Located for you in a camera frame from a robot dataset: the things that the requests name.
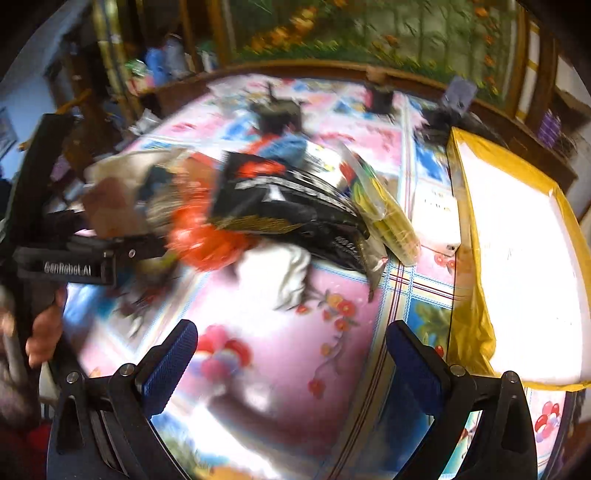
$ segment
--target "purple object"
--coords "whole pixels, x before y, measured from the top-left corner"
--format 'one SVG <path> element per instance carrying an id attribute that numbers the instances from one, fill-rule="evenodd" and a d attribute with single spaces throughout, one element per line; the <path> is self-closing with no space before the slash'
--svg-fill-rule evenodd
<path id="1" fill-rule="evenodd" d="M 552 111 L 548 110 L 544 114 L 540 130 L 538 131 L 538 138 L 548 148 L 553 148 L 554 144 L 560 136 L 560 118 L 554 116 Z"/>

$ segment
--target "orange plastic bag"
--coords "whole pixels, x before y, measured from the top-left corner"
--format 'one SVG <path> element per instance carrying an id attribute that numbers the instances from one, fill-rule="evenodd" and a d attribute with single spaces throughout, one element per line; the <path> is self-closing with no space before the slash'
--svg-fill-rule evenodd
<path id="1" fill-rule="evenodd" d="M 184 205 L 173 213 L 168 248 L 183 262 L 202 271 L 231 265 L 254 245 L 249 235 L 217 229 L 207 222 L 216 163 L 195 153 L 184 161 L 175 179 Z"/>

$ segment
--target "floral tablecloth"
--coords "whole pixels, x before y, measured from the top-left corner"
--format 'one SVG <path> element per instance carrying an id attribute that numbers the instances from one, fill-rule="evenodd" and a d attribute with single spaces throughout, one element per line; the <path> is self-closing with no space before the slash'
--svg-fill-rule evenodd
<path id="1" fill-rule="evenodd" d="M 130 150 L 196 148 L 223 158 L 258 139 L 245 107 L 266 94 L 304 102 L 313 141 L 335 138 L 370 162 L 411 215 L 417 183 L 451 192 L 447 158 L 416 143 L 419 99 L 395 97 L 398 113 L 363 111 L 361 85 L 322 80 L 234 77 L 239 107 L 224 117 L 212 95 L 196 99 Z M 454 259 L 423 248 L 418 265 L 391 262 L 372 303 L 362 275 L 315 261 L 306 302 L 289 312 L 261 311 L 228 269 L 201 274 L 179 268 L 158 291 L 131 278 L 116 294 L 70 286 L 67 331 L 92 375 L 136 362 L 181 318 L 195 322 L 211 352 L 196 353 L 164 414 L 153 423 L 196 478 L 391 479 L 432 418 L 421 413 L 395 375 L 384 332 L 404 319 L 445 355 L 454 295 Z M 238 356 L 223 383 L 203 374 L 207 355 Z M 543 473 L 557 438 L 565 393 L 527 390 Z M 478 422 L 473 413 L 442 478 L 457 472 Z"/>

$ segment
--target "glass panel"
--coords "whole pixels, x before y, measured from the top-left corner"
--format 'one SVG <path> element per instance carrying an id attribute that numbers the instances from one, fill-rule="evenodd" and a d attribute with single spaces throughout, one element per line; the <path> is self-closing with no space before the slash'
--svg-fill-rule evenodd
<path id="1" fill-rule="evenodd" d="M 233 59 L 376 63 L 447 83 L 460 74 L 497 105 L 511 72 L 513 0 L 226 0 Z"/>

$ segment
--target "painting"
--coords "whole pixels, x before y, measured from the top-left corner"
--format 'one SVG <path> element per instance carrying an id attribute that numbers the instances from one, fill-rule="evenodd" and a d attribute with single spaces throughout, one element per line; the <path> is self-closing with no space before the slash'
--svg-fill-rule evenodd
<path id="1" fill-rule="evenodd" d="M 17 142 L 17 135 L 14 132 L 8 111 L 5 108 L 0 109 L 0 158 Z"/>

